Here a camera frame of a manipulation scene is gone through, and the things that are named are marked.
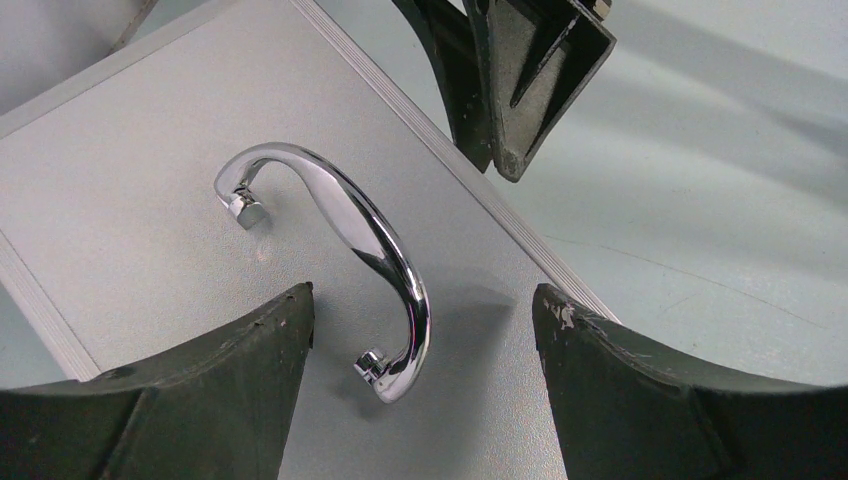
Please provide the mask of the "silver metal case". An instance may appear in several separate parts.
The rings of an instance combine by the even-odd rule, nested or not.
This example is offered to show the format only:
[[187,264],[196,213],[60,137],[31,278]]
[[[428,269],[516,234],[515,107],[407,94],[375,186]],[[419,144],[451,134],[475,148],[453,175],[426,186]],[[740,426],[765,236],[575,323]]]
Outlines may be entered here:
[[[269,216],[213,190],[268,141],[338,166],[397,231],[433,311],[422,373],[385,405],[354,372],[398,352],[394,291],[300,179],[267,166]],[[602,302],[314,1],[211,1],[1,118],[1,279],[69,375],[88,379],[309,281],[292,479],[562,479],[532,299]]]

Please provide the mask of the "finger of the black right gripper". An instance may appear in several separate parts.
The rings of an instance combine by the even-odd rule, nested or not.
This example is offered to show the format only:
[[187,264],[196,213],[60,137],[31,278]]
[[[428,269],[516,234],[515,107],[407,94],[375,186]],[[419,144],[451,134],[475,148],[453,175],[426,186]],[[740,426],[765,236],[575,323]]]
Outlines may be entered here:
[[446,111],[450,136],[484,173],[492,162],[488,114],[470,21],[445,0],[394,0],[422,43]]
[[467,1],[495,168],[516,183],[610,56],[609,1]]

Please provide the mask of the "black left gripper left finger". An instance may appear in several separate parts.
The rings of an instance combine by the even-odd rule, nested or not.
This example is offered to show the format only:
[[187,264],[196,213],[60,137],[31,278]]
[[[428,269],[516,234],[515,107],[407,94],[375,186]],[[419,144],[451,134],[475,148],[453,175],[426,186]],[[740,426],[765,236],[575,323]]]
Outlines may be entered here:
[[1,393],[5,479],[274,479],[314,332],[313,286],[91,380]]

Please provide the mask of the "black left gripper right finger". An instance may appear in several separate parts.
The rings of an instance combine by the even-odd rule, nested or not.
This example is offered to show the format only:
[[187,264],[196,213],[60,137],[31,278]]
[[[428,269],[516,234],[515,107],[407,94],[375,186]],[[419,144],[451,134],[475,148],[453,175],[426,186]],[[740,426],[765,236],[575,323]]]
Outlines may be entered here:
[[847,390],[694,357],[540,284],[532,320],[571,479],[843,479]]

